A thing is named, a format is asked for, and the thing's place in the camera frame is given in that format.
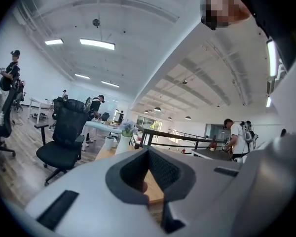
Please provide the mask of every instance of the railing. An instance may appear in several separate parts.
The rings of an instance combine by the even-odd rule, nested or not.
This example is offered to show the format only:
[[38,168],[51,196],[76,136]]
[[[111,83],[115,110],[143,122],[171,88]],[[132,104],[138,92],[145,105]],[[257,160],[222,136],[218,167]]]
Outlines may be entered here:
[[194,138],[194,137],[180,136],[180,135],[176,135],[176,134],[171,134],[171,133],[166,133],[166,132],[158,132],[158,131],[154,131],[154,130],[150,130],[150,129],[145,129],[140,125],[136,125],[136,127],[138,128],[139,131],[141,131],[143,133],[142,139],[141,139],[140,145],[139,145],[141,148],[143,147],[143,145],[145,145],[147,134],[149,134],[148,143],[147,143],[148,146],[151,146],[151,145],[159,145],[159,146],[167,146],[167,147],[173,146],[171,144],[153,143],[152,138],[154,135],[160,136],[160,137],[165,137],[165,138],[174,138],[174,139],[194,142],[194,146],[180,146],[180,145],[178,145],[178,146],[176,146],[178,148],[194,148],[194,149],[206,148],[207,146],[206,147],[198,146],[198,143],[199,142],[208,142],[208,143],[212,142],[212,140],[204,139],[204,137],[201,137],[201,136],[197,136],[197,138],[196,137]]
[[194,135],[194,134],[190,134],[190,133],[185,133],[185,132],[179,132],[179,131],[175,131],[175,130],[172,130],[172,129],[168,129],[168,133],[170,134],[175,134],[175,135],[180,135],[180,136],[183,136],[183,137],[192,137],[192,138],[203,138],[203,139],[207,139],[208,136],[198,136],[198,135]]

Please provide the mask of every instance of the chair headrest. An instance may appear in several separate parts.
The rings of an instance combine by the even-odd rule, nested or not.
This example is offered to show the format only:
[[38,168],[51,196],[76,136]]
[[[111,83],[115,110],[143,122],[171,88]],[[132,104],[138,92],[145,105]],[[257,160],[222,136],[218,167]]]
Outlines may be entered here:
[[84,103],[82,103],[81,101],[75,100],[75,99],[68,99],[65,102],[64,107],[70,111],[74,111],[77,113],[83,113]]

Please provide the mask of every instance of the white t-shirt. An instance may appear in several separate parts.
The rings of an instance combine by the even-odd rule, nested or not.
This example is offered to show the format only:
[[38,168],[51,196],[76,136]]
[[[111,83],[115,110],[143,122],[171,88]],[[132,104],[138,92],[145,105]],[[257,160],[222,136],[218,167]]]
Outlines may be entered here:
[[237,135],[237,141],[232,147],[232,152],[234,155],[245,154],[248,150],[248,144],[243,137],[242,126],[239,123],[234,123],[230,128],[231,135]]

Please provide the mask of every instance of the wooden floor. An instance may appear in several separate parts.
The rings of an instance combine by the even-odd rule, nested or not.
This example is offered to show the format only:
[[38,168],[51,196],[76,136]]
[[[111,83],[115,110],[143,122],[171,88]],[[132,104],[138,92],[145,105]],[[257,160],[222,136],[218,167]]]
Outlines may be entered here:
[[[23,107],[23,111],[16,113],[11,112],[11,120],[17,124],[12,126],[12,134],[5,139],[7,147],[15,150],[16,157],[13,158],[9,152],[0,152],[4,159],[6,172],[2,172],[0,168],[0,193],[3,198],[9,200],[16,205],[24,208],[27,203],[42,189],[44,189],[45,178],[55,170],[53,167],[44,168],[43,162],[37,158],[36,151],[42,146],[40,129],[34,128],[36,119],[27,118],[29,108]],[[38,109],[32,108],[31,113],[37,112]],[[53,124],[51,118],[52,111],[42,110],[49,118],[42,120],[49,124]],[[53,130],[49,131],[45,128],[46,142],[52,140]],[[81,160],[77,165],[93,161],[104,144],[104,137],[107,133],[97,133],[95,143],[90,143],[85,152],[81,154]],[[50,182],[62,176],[60,173]]]

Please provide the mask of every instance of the cup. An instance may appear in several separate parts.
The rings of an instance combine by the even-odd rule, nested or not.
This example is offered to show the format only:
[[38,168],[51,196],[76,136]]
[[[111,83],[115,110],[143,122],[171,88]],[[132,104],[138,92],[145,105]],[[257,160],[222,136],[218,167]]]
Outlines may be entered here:
[[106,137],[105,138],[105,149],[110,151],[112,149],[112,146],[113,146],[113,143],[114,143],[114,138],[113,137]]

